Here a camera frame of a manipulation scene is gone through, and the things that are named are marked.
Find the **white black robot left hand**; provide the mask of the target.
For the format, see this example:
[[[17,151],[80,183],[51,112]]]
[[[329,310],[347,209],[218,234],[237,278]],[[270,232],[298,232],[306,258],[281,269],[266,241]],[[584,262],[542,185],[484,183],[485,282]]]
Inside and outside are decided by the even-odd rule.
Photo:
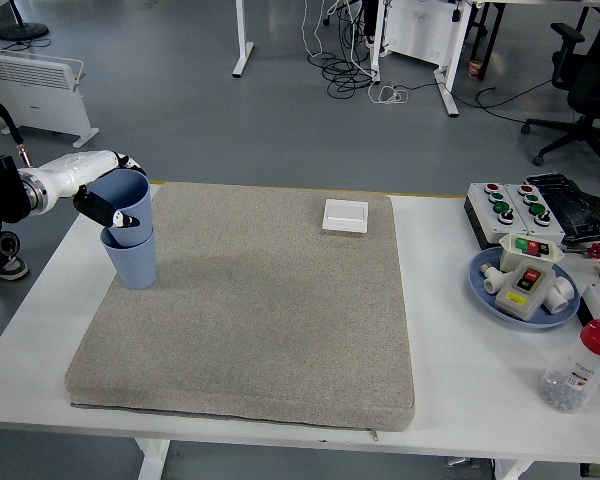
[[[71,197],[77,211],[104,227],[138,227],[138,218],[87,189],[89,184],[119,169],[145,173],[131,157],[109,150],[67,154],[50,161],[32,173],[39,186],[37,205],[31,213],[46,213],[58,199]]]

